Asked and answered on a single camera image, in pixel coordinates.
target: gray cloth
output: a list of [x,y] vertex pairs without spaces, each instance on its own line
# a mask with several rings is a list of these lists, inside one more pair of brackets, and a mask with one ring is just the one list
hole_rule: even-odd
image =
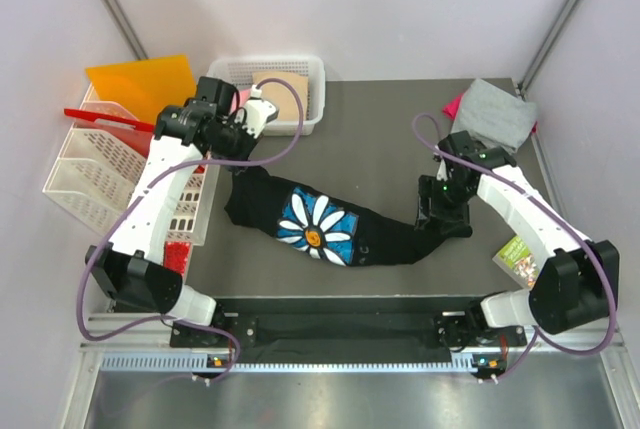
[[537,119],[535,103],[476,79],[462,96],[451,132],[469,131],[485,146],[502,146],[513,154],[527,140]]

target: white basket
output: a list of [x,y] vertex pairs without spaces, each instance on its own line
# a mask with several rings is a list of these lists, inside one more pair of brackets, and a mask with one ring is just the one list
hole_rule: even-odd
[[[71,128],[43,192],[98,234],[127,208],[144,158],[99,129]],[[180,196],[167,241],[204,244],[219,167],[193,174]]]
[[[324,64],[315,56],[260,56],[226,57],[213,62],[207,76],[217,77],[235,85],[239,90],[251,87],[254,72],[295,72],[309,78],[307,119],[302,124],[302,134],[309,135],[324,113],[325,72]],[[297,121],[273,121],[265,128],[266,136],[292,136]]]

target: wall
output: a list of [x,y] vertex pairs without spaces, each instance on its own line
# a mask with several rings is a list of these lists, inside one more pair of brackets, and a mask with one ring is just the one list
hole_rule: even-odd
[[562,0],[120,0],[151,55],[313,53],[331,80],[520,77]]
[[[99,0],[1,0],[0,11],[0,425],[50,428],[77,361],[75,291],[96,235],[41,190],[83,68],[131,55]],[[98,305],[92,287],[88,307]]]
[[571,222],[621,253],[619,318],[640,370],[640,13],[637,0],[584,0],[530,91]]

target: black cloth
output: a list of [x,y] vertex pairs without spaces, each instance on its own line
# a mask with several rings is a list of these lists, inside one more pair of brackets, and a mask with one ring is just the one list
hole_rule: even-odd
[[416,229],[271,176],[263,167],[233,175],[225,210],[236,225],[259,229],[312,257],[346,266],[413,264],[449,237],[441,233],[438,221]]

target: purple cable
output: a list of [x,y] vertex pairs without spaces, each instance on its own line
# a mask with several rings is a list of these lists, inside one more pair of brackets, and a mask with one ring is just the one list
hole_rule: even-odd
[[[464,159],[460,159],[459,157],[452,156],[451,154],[447,154],[446,152],[443,152],[440,149],[438,149],[434,144],[431,144],[430,142],[426,141],[420,135],[420,132],[418,131],[418,128],[417,128],[418,121],[425,117],[431,119],[431,121],[433,121],[434,124],[436,124],[436,128],[438,127],[435,119],[429,114],[418,114],[413,119],[413,122],[411,123],[411,127],[413,129],[413,133],[418,138],[418,140],[422,142],[425,146],[427,146],[430,150],[432,150],[434,153],[438,154],[439,156],[445,159],[458,163],[462,166],[468,167],[469,169],[473,169],[474,171],[477,171],[481,174],[485,174],[487,176],[493,177],[494,179],[502,182],[503,184],[506,184],[513,190],[517,191],[519,194],[526,194],[526,191],[524,189],[522,189],[517,184],[514,184],[513,182],[505,179],[504,177],[498,174],[495,174],[494,172],[488,169],[485,169],[484,167],[478,166],[469,161],[465,161]],[[587,257],[593,264],[593,267],[595,268],[596,273],[600,278],[600,282],[602,283],[604,293],[607,296],[607,305],[609,308],[609,325],[607,326],[607,332],[605,333],[605,336],[602,339],[602,341],[595,347],[587,350],[571,349],[569,347],[561,346],[557,342],[554,342],[553,340],[551,340],[549,336],[544,334],[538,327],[536,327],[534,337],[531,339],[531,341],[529,342],[529,345],[527,346],[527,348],[525,349],[525,351],[522,353],[522,355],[520,356],[518,361],[516,361],[515,364],[520,365],[522,359],[524,359],[524,357],[529,353],[531,348],[533,348],[533,344],[535,343],[537,336],[539,336],[543,341],[545,341],[551,347],[558,349],[559,351],[566,352],[568,354],[572,354],[576,356],[591,356],[591,355],[597,354],[609,345],[616,331],[616,304],[615,304],[615,298],[613,296],[613,290],[611,289],[611,285],[609,284],[607,275],[605,274],[604,269],[602,268],[602,264],[600,264],[600,261],[598,260],[596,255],[593,253],[591,248],[580,238],[580,236],[571,228],[569,224],[567,224],[561,217],[556,215],[553,211],[551,211],[547,206],[542,204],[536,198],[530,197],[528,199],[544,214],[546,214],[549,218],[551,218],[553,222],[555,222],[558,226],[564,229],[573,239],[575,239],[575,241],[578,243],[580,248],[585,252]]]
[[[167,169],[166,171],[164,171],[162,174],[160,174],[158,177],[156,177],[148,186],[148,189],[153,188],[153,186],[155,186],[156,184],[158,184],[158,182],[160,182],[163,178],[167,177],[169,174],[178,171],[180,169],[183,169],[185,167],[196,167],[196,166],[201,166],[201,165],[213,165],[213,164],[217,164],[220,166],[235,166],[235,167],[253,167],[253,166],[262,166],[262,165],[266,165],[266,164],[271,164],[272,162],[275,162],[281,158],[283,158],[284,156],[286,156],[291,149],[293,148],[293,146],[296,145],[296,143],[298,142],[298,139],[300,139],[300,135],[302,134],[302,123],[304,120],[304,109],[302,106],[302,101],[300,100],[300,96],[296,93],[295,89],[293,88],[293,86],[291,86],[291,84],[289,84],[287,81],[284,81],[282,79],[278,79],[278,78],[268,78],[263,80],[262,82],[260,82],[258,84],[258,88],[264,86],[265,84],[269,84],[269,83],[278,83],[281,84],[283,86],[285,86],[287,89],[289,89],[289,91],[291,91],[291,94],[293,95],[294,99],[296,100],[296,104],[298,106],[298,113],[299,113],[299,119],[298,119],[298,126],[296,127],[296,132],[295,135],[293,136],[293,139],[291,140],[291,142],[289,143],[289,145],[286,147],[286,149],[284,149],[282,152],[280,152],[279,154],[269,157],[267,159],[263,159],[260,161],[231,161],[231,160],[226,160],[226,159],[203,159],[200,161],[190,161],[190,162],[184,162],[182,164],[178,164],[176,166],[170,167],[169,169]],[[89,332],[89,330],[87,329],[85,323],[84,323],[84,295],[85,292],[87,290],[87,284],[89,282],[89,276],[91,275],[91,271],[93,270],[93,267],[95,266],[96,260],[98,259],[98,257],[100,256],[100,254],[102,254],[102,251],[104,251],[104,249],[107,247],[107,244],[109,243],[109,239],[111,239],[111,237],[113,236],[113,234],[116,232],[116,230],[118,230],[118,228],[122,225],[122,223],[131,215],[131,213],[135,210],[136,207],[138,207],[138,205],[140,204],[140,201],[142,201],[142,198],[144,197],[144,195],[138,196],[130,205],[129,207],[120,215],[120,217],[116,220],[116,222],[113,224],[113,226],[111,227],[111,229],[109,229],[107,231],[107,233],[102,237],[102,239],[100,239],[100,242],[98,243],[98,245],[96,246],[95,251],[93,251],[93,254],[91,254],[91,257],[89,258],[89,260],[87,261],[87,264],[85,265],[84,271],[82,273],[82,276],[80,277],[80,284],[78,286],[78,292],[76,294],[76,323],[78,325],[78,329],[80,330],[80,334],[82,334],[82,337],[84,337],[87,341],[91,341],[91,342],[101,342],[101,341],[105,341],[107,339],[110,339],[114,336],[117,336],[118,334],[122,334],[123,332],[131,329],[132,327],[135,326],[139,326],[140,324],[145,324],[147,322],[153,322],[153,321],[162,321],[162,320],[171,320],[171,318],[167,318],[165,316],[161,316],[161,315],[156,315],[156,316],[148,316],[148,317],[143,317],[140,318],[136,321],[130,322],[129,324],[125,324],[124,326],[108,332],[106,334],[102,334],[100,336],[94,336],[93,334],[91,334]],[[195,329],[200,329],[203,330],[205,332],[210,332],[213,334],[221,334],[225,337],[227,337],[228,339],[230,339],[233,344],[235,345],[235,349],[236,349],[236,354],[239,355],[240,354],[240,343],[238,342],[238,340],[233,337],[232,334],[223,331],[221,329],[216,329],[214,327],[209,327],[209,326],[199,326],[196,324],[191,324],[185,321],[181,321],[180,324],[183,324],[185,326],[189,326],[189,327],[193,327]],[[235,364],[235,361],[237,360],[237,356],[233,358],[232,362],[230,364],[228,364],[227,369],[220,373],[220,375],[218,377],[216,377],[216,381],[226,377],[226,375],[229,373],[229,371],[231,371],[231,369],[233,368],[233,365]]]

